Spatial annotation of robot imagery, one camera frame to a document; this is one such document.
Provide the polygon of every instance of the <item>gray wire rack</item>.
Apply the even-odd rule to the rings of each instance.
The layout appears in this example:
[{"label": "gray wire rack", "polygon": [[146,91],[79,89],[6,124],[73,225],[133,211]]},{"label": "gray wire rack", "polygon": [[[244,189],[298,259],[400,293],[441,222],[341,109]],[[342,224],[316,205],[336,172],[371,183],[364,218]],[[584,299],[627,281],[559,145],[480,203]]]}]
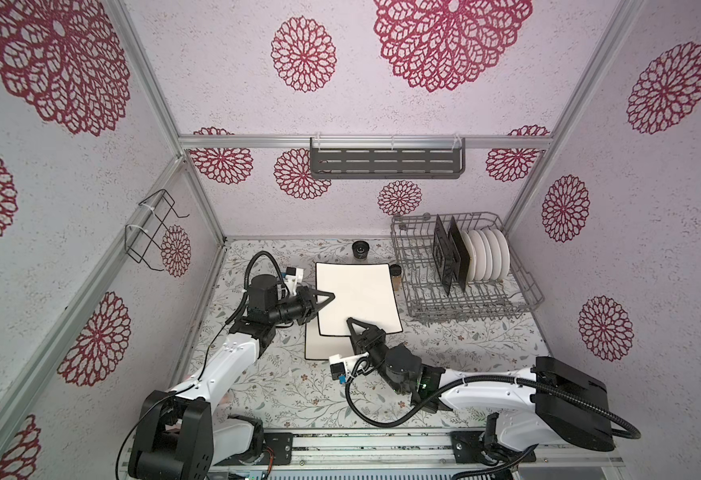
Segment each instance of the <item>gray wire rack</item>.
[{"label": "gray wire rack", "polygon": [[[503,231],[499,215],[491,212],[441,215],[445,224],[452,217],[461,231],[480,230],[487,226]],[[435,215],[430,214],[394,216],[390,226],[395,259],[403,270],[406,309],[415,320],[429,323],[518,317],[536,310],[545,299],[510,245],[510,275],[507,279],[469,282],[465,292],[455,282],[451,295],[447,296],[432,259],[434,229]]]}]

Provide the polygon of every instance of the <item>wall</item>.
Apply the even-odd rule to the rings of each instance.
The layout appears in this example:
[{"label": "wall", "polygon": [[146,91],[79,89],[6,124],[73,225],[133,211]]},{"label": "wall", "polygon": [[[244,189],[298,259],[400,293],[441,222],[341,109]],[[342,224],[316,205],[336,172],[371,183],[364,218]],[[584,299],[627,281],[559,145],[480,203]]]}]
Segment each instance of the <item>wall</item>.
[{"label": "wall", "polygon": [[[150,232],[158,229],[160,245],[172,245],[162,253],[165,262],[157,247],[148,249],[150,266],[164,271],[127,260],[31,409],[41,430],[38,453],[23,450],[32,457],[33,479],[112,478],[118,446],[137,421],[145,397],[170,386],[217,249],[187,175],[168,191],[175,210],[189,216],[170,213],[169,235],[155,221],[147,225]],[[122,461],[127,460],[125,452]]]},{"label": "wall", "polygon": [[701,2],[644,6],[511,238],[545,293],[551,350],[605,381],[642,430],[618,443],[636,479],[701,478],[701,48],[677,48],[689,42]]},{"label": "wall", "polygon": [[[102,6],[16,3],[0,5],[0,400],[172,159]],[[145,301],[117,290],[132,311]]]},{"label": "wall", "polygon": [[[184,134],[547,134],[617,2],[507,3],[126,1]],[[535,159],[471,150],[459,180],[329,185],[309,177],[304,150],[192,156],[236,236],[386,235],[394,213],[505,216]],[[242,202],[264,207],[231,206]]]}]

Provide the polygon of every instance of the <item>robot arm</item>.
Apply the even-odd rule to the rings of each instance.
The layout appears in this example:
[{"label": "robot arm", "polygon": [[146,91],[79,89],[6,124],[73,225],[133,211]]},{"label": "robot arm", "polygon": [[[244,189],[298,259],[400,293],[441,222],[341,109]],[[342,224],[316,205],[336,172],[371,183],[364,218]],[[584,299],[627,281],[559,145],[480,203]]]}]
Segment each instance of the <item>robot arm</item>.
[{"label": "robot arm", "polygon": [[611,421],[629,427],[615,435],[640,437],[637,429],[608,411],[602,382],[551,357],[538,357],[534,367],[512,372],[458,372],[424,365],[403,344],[388,348],[385,331],[374,325],[347,322],[355,356],[331,357],[330,369],[333,379],[346,384],[350,407],[371,425],[393,427],[410,418],[407,414],[395,422],[377,422],[354,408],[347,384],[360,374],[377,371],[397,393],[412,395],[411,415],[420,409],[433,413],[475,406],[503,410],[487,418],[483,454],[491,462],[509,462],[537,444],[571,443],[609,452],[614,450]]},{"label": "robot arm", "polygon": [[[252,259],[245,278],[261,254]],[[209,467],[225,458],[239,456],[251,462],[262,455],[260,421],[231,416],[212,431],[211,413],[241,373],[268,348],[276,325],[294,321],[303,325],[334,299],[333,293],[298,286],[302,275],[302,269],[289,268],[282,280],[258,275],[250,284],[246,281],[239,306],[246,306],[246,316],[237,310],[230,317],[230,333],[211,359],[204,360],[201,369],[170,392],[156,390],[145,398],[129,458],[130,476],[144,480],[205,478]],[[279,298],[281,286],[289,292],[284,298]],[[318,296],[328,298],[318,303]]]}]

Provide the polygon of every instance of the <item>table surface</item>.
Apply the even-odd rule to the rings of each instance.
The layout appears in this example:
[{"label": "table surface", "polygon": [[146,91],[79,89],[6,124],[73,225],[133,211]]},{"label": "table surface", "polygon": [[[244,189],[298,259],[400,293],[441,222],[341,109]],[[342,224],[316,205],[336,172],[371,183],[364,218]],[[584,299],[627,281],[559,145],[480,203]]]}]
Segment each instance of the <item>table surface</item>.
[{"label": "table surface", "polygon": [[[369,263],[393,263],[390,239],[367,240]],[[214,298],[194,347],[188,374],[201,367],[204,352],[224,321],[240,302],[244,269],[252,255],[269,251],[281,270],[305,269],[307,283],[315,285],[316,262],[354,263],[353,240],[235,240],[227,253]],[[274,273],[266,257],[260,258],[251,276]],[[502,372],[532,366],[535,357],[547,355],[547,347],[531,314],[518,318],[448,321],[423,325],[406,312],[401,292],[396,293],[403,332],[388,335],[389,346],[403,342],[422,362],[465,372]],[[224,334],[212,352],[222,344]],[[279,329],[260,359],[236,380],[214,413],[214,423],[229,413],[260,418],[265,428],[365,428],[347,405],[344,387],[333,381],[329,363],[304,359],[305,327]],[[410,396],[396,395],[379,376],[372,374],[353,383],[351,395],[365,415],[391,421],[409,410]],[[404,427],[481,427],[481,408],[457,412],[417,413]]]}]

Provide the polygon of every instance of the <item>white plate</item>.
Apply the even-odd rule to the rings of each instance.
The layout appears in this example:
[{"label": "white plate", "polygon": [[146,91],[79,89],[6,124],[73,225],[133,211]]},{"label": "white plate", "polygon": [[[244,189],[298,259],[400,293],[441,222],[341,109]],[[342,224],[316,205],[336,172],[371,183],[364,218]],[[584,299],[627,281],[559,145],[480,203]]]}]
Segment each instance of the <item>white plate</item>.
[{"label": "white plate", "polygon": [[476,280],[486,282],[491,276],[491,264],[493,263],[491,260],[491,248],[489,247],[489,239],[486,238],[486,234],[484,234],[480,230],[473,231],[477,232],[480,235],[481,241],[484,243],[484,253],[486,254],[486,267],[484,268],[484,276],[481,278],[477,278]]},{"label": "white plate", "polygon": [[486,239],[489,241],[489,248],[491,249],[491,276],[490,280],[497,280],[499,274],[502,271],[502,254],[499,251],[499,241],[490,229],[485,228],[481,232],[486,235]]},{"label": "white plate", "polygon": [[305,324],[305,360],[328,360],[332,355],[353,356],[349,336],[321,336],[318,320]]},{"label": "white plate", "polygon": [[473,276],[475,275],[475,248],[473,247],[473,243],[470,241],[468,232],[460,232],[459,235],[462,237],[462,241],[465,242],[465,248],[468,249],[468,255],[470,255],[468,276],[465,278],[465,282],[472,282]]},{"label": "white plate", "polygon": [[499,243],[499,253],[502,255],[502,268],[499,272],[499,280],[504,280],[508,278],[508,272],[510,271],[510,249],[508,248],[508,240],[506,240],[505,235],[496,228],[492,228],[491,232],[497,237],[497,242]]},{"label": "white plate", "polygon": [[470,237],[470,243],[473,244],[473,250],[475,251],[475,275],[472,281],[478,282],[483,280],[483,276],[486,273],[486,247],[484,246],[484,240],[480,232],[471,230],[468,232],[468,236]]}]

